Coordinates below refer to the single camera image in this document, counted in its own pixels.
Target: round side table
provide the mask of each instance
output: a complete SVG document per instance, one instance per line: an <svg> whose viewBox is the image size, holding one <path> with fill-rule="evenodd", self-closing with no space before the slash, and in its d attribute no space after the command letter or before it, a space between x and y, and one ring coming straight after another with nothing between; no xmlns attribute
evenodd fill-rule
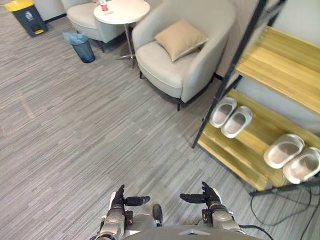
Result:
<svg viewBox="0 0 320 240"><path fill-rule="evenodd" d="M130 53L118 57L117 60L130 59L131 69L134 69L135 54L130 41L129 24L140 21L150 11L150 5L144 0L111 0L106 4L108 11L102 11L99 5L94 9L94 16L102 23L124 25Z"/></svg>

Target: slipper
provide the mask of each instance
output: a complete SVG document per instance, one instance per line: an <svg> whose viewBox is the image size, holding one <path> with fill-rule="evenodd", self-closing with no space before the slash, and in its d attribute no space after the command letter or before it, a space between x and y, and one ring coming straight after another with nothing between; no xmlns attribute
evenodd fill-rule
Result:
<svg viewBox="0 0 320 240"><path fill-rule="evenodd" d="M224 97L214 108L209 123L215 128L221 128L228 120L237 106L237 101L232 97Z"/></svg>
<svg viewBox="0 0 320 240"><path fill-rule="evenodd" d="M252 112L247 106L240 106L221 128L229 139L235 138L252 120Z"/></svg>
<svg viewBox="0 0 320 240"><path fill-rule="evenodd" d="M307 181L320 171L320 149L305 148L282 169L283 175L293 184Z"/></svg>
<svg viewBox="0 0 320 240"><path fill-rule="evenodd" d="M279 137L263 154L264 161L274 169L282 168L297 156L305 146L304 140L295 134Z"/></svg>

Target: floor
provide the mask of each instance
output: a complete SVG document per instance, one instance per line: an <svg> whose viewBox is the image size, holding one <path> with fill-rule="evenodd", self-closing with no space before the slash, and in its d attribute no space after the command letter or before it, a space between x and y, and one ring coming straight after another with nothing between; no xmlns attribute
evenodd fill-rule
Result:
<svg viewBox="0 0 320 240"><path fill-rule="evenodd" d="M300 239L314 207L263 226L250 211L253 189L199 146L191 148L218 81L177 112L170 97L139 79L137 66L115 60L127 52L125 41L105 53L92 42L96 60L84 64L63 38L73 31L66 18L36 38L11 14L1 26L0 239L88 240L121 184L126 196L160 203L165 225L195 224L204 205L183 202L179 193L200 193L201 181L220 191L239 224L262 226L275 240ZM305 189L285 196L309 200ZM148 212L151 204L134 211ZM268 223L305 208L276 195L257 197L253 207ZM304 239L318 240L319 233L317 211Z"/></svg>

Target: red can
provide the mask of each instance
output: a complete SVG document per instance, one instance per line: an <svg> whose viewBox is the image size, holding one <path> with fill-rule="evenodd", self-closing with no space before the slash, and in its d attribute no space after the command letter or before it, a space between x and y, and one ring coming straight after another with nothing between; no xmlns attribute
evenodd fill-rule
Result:
<svg viewBox="0 0 320 240"><path fill-rule="evenodd" d="M106 0L100 0L100 5L101 5L101 8L102 8L102 11L108 11L107 1Z"/></svg>

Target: beige armchair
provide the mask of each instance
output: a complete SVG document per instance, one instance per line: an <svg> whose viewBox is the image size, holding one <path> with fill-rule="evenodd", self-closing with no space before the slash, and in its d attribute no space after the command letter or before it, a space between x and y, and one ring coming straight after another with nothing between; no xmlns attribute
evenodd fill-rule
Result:
<svg viewBox="0 0 320 240"><path fill-rule="evenodd" d="M158 89L186 103L211 80L218 67L236 11L228 0L164 0L132 32L140 72ZM172 62L155 35L186 19L208 36L204 47Z"/></svg>
<svg viewBox="0 0 320 240"><path fill-rule="evenodd" d="M100 41L102 51L103 43L122 34L125 30L122 25L106 24L98 21L94 15L97 3L92 0L61 0L67 18L73 27L80 33L84 33L90 39Z"/></svg>

